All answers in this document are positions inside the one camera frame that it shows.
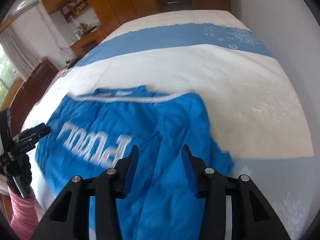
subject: white bed sheet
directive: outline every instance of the white bed sheet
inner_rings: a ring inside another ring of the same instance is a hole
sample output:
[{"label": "white bed sheet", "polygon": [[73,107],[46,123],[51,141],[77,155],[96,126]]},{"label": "white bed sheet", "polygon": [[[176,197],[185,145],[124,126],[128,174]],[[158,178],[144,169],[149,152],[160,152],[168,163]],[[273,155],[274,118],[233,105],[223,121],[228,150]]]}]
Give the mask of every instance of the white bed sheet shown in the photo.
[{"label": "white bed sheet", "polygon": [[[104,41],[129,31],[190,22],[247,29],[225,11],[181,11],[126,23]],[[153,49],[101,60],[74,68],[58,79],[30,112],[25,128],[46,122],[68,92],[79,95],[100,87],[139,85],[166,93],[189,89],[198,93],[208,110],[212,137],[235,159],[233,175],[248,173],[252,176],[263,188],[267,199],[273,201],[271,203],[291,237],[297,238],[302,229],[297,230],[296,223],[282,214],[282,207],[286,201],[298,202],[300,196],[291,193],[288,200],[273,200],[273,192],[263,185],[263,174],[253,173],[247,163],[237,166],[238,159],[241,163],[247,159],[296,160],[313,156],[311,137],[299,99],[274,58],[204,44]],[[34,155],[35,150],[29,154],[33,173],[31,185],[38,202],[46,210],[55,195],[47,187]],[[304,217],[308,213],[310,198],[312,195],[301,207],[306,213]],[[298,219],[302,228],[304,217]]]}]

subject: air conditioner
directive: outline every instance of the air conditioner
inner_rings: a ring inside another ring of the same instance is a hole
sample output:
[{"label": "air conditioner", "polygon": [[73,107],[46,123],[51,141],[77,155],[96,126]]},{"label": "air conditioner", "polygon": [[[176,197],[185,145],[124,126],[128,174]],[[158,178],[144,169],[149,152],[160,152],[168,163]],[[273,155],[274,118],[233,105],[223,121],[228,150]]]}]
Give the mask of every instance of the air conditioner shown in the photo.
[{"label": "air conditioner", "polygon": [[26,9],[27,7],[29,7],[37,1],[39,0],[23,0],[23,2],[19,3],[16,8],[13,8],[13,11],[11,13],[12,16],[15,16],[16,14],[20,13],[21,11],[23,11],[24,9]]}]

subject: pink sleeve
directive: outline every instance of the pink sleeve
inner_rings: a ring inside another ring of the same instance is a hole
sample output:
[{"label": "pink sleeve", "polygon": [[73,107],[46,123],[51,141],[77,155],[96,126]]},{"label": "pink sleeve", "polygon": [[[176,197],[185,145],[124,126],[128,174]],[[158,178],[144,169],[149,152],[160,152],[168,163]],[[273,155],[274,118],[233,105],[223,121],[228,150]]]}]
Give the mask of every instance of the pink sleeve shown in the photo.
[{"label": "pink sleeve", "polygon": [[9,188],[13,217],[10,226],[21,240],[29,240],[39,221],[36,214],[36,198],[33,191],[30,198],[22,198]]}]

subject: window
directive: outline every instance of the window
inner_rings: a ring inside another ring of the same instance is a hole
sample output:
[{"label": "window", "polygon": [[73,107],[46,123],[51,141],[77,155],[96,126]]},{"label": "window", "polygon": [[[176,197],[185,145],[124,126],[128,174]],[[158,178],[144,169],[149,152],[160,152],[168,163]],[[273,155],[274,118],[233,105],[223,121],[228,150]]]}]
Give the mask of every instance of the window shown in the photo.
[{"label": "window", "polygon": [[0,106],[17,77],[18,73],[14,69],[13,63],[4,53],[0,44]]}]

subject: folded blue garment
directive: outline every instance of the folded blue garment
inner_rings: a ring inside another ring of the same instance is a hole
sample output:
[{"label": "folded blue garment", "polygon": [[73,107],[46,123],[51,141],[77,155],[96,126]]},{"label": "folded blue garment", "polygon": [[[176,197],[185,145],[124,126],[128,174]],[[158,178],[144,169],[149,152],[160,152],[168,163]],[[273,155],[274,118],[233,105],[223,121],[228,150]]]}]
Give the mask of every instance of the folded blue garment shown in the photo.
[{"label": "folded blue garment", "polygon": [[138,146],[131,192],[116,200],[124,240],[197,239],[204,199],[189,190],[181,159],[184,144],[223,175],[233,167],[230,155],[210,137],[202,99],[190,92],[165,95],[140,86],[66,95],[47,125],[52,132],[40,140],[36,161],[56,194],[73,176],[98,176]]}]

